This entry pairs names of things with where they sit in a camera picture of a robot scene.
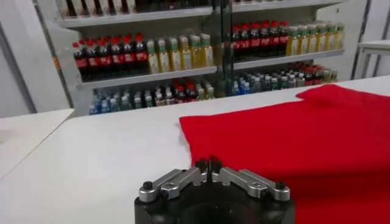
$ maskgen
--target white countertop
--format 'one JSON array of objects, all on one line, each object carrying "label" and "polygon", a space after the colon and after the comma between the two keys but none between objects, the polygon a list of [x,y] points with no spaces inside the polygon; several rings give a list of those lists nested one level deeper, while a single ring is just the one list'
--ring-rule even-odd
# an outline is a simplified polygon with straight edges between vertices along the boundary
[{"label": "white countertop", "polygon": [[0,180],[73,112],[66,109],[0,119]]},{"label": "white countertop", "polygon": [[[390,76],[339,83],[390,96]],[[142,182],[190,166],[179,117],[298,101],[308,88],[66,121],[0,182],[2,224],[131,224]]]}]

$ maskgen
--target soda bottle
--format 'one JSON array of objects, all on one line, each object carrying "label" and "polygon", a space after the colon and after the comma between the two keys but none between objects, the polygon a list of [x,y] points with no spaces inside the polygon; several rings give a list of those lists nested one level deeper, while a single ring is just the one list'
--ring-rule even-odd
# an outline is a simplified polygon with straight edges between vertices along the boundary
[{"label": "soda bottle", "polygon": [[279,48],[279,31],[278,31],[278,22],[273,21],[272,26],[269,29],[269,56],[275,57],[278,56]]},{"label": "soda bottle", "polygon": [[259,56],[259,47],[260,47],[260,34],[259,34],[260,25],[254,23],[252,30],[250,31],[250,54],[252,56]]},{"label": "soda bottle", "polygon": [[102,72],[104,75],[103,77],[108,77],[109,73],[112,71],[112,56],[110,52],[107,49],[107,45],[104,40],[100,40],[99,42],[99,57],[100,57],[100,63]]},{"label": "soda bottle", "polygon": [[268,57],[269,56],[269,33],[268,33],[269,24],[264,22],[261,31],[260,31],[260,56]]},{"label": "soda bottle", "polygon": [[99,79],[99,75],[101,72],[99,52],[97,51],[96,46],[92,43],[91,40],[87,41],[87,57],[88,65],[90,67],[90,80]]},{"label": "soda bottle", "polygon": [[243,23],[241,25],[241,39],[240,39],[240,51],[241,56],[249,55],[249,32],[248,32],[248,24]]},{"label": "soda bottle", "polygon": [[125,68],[129,74],[132,74],[135,70],[135,46],[132,42],[132,36],[125,36],[123,39],[123,56]]},{"label": "soda bottle", "polygon": [[119,38],[111,40],[111,54],[113,61],[113,70],[119,75],[124,70],[123,46],[119,43]]},{"label": "soda bottle", "polygon": [[73,43],[73,48],[74,60],[76,61],[77,68],[80,71],[81,79],[83,82],[85,82],[89,79],[87,58],[84,54],[84,51],[79,48],[79,44],[77,44],[77,42]]},{"label": "soda bottle", "polygon": [[234,50],[234,60],[235,61],[240,61],[241,55],[240,55],[240,40],[239,40],[239,25],[235,24],[234,25],[234,30],[233,30],[233,35],[232,35],[232,42],[233,42],[233,50]]},{"label": "soda bottle", "polygon": [[279,46],[278,46],[279,56],[286,55],[287,42],[288,42],[287,22],[281,21],[279,26]]},{"label": "soda bottle", "polygon": [[145,42],[142,40],[142,34],[138,33],[135,36],[136,46],[136,62],[138,72],[140,74],[147,74],[149,71],[149,62],[147,61],[147,47]]}]

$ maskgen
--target white shelf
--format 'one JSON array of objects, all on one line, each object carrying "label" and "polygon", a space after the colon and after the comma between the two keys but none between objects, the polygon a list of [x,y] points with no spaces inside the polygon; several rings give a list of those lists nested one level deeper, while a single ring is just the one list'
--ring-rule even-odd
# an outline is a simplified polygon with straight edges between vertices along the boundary
[{"label": "white shelf", "polygon": [[296,56],[289,56],[289,57],[267,58],[261,60],[239,62],[239,63],[234,63],[234,70],[256,68],[256,67],[269,66],[269,65],[279,65],[279,64],[285,64],[285,63],[290,63],[295,61],[305,61],[305,60],[312,60],[318,58],[332,57],[332,56],[342,55],[344,51],[345,50],[342,49],[342,50],[318,52],[313,54],[303,54],[303,55],[296,55]]},{"label": "white shelf", "polygon": [[212,7],[199,7],[193,9],[133,13],[128,15],[64,19],[58,21],[58,24],[63,28],[76,28],[76,27],[100,26],[100,25],[117,24],[117,23],[152,21],[152,20],[159,20],[159,19],[207,16],[207,15],[211,15],[212,12],[213,12]]},{"label": "white shelf", "polygon": [[233,4],[233,12],[249,12],[268,9],[284,9],[294,7],[319,6],[326,7],[328,5],[347,2],[348,0],[274,0],[273,2],[258,2],[258,3],[239,3]]},{"label": "white shelf", "polygon": [[133,77],[124,77],[118,79],[107,79],[100,80],[95,82],[86,82],[77,84],[78,90],[86,90],[86,89],[96,89],[96,88],[106,88],[111,86],[121,86],[121,85],[129,85],[136,83],[144,83],[144,82],[153,82],[158,80],[166,80],[166,79],[176,79],[182,77],[189,77],[195,75],[205,75],[212,74],[217,71],[217,67],[207,67],[207,68],[197,68],[190,69],[184,71],[176,71],[176,72],[166,72],[166,73],[158,73],[151,75],[139,75]]}]

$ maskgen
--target drink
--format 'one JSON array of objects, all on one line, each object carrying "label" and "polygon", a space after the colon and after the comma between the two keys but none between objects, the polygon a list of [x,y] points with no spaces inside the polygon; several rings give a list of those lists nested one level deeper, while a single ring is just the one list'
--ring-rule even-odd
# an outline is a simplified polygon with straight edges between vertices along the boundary
[{"label": "drink", "polygon": [[160,50],[159,53],[160,72],[169,72],[170,62],[169,62],[168,53],[166,53],[164,39],[161,38],[158,40],[158,48]]},{"label": "drink", "polygon": [[149,71],[149,62],[147,59],[147,47],[145,42],[142,40],[142,34],[138,33],[135,36],[135,40],[135,52],[138,72],[139,74],[147,74],[147,72]]},{"label": "drink", "polygon": [[287,22],[281,21],[279,27],[279,47],[278,47],[279,56],[286,55],[288,37],[289,36],[288,36]]},{"label": "drink", "polygon": [[80,71],[81,79],[83,82],[89,80],[88,76],[88,61],[87,57],[82,49],[79,48],[79,44],[77,42],[73,43],[73,57],[76,61],[76,66]]},{"label": "drink", "polygon": [[260,56],[268,57],[269,56],[269,33],[268,33],[269,24],[264,22],[260,31]]},{"label": "drink", "polygon": [[279,32],[278,32],[278,22],[273,21],[272,26],[269,29],[269,56],[275,57],[278,56],[278,47],[279,47]]},{"label": "drink", "polygon": [[259,33],[260,25],[258,23],[254,23],[252,26],[252,30],[250,31],[250,54],[252,56],[259,56],[259,48],[260,48],[260,33]]},{"label": "drink", "polygon": [[154,41],[147,41],[147,51],[149,55],[147,56],[147,60],[149,62],[149,69],[151,74],[156,74],[160,72],[160,68],[158,67],[158,58],[154,51]]}]

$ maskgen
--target red towel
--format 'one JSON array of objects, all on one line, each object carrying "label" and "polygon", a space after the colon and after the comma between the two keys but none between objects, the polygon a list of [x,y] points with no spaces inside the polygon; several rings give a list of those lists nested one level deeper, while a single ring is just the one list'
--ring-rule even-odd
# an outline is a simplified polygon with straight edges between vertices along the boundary
[{"label": "red towel", "polygon": [[390,97],[335,85],[297,96],[304,101],[181,117],[192,161],[214,155],[225,166],[286,182],[297,223],[383,218],[371,211],[390,208]]}]

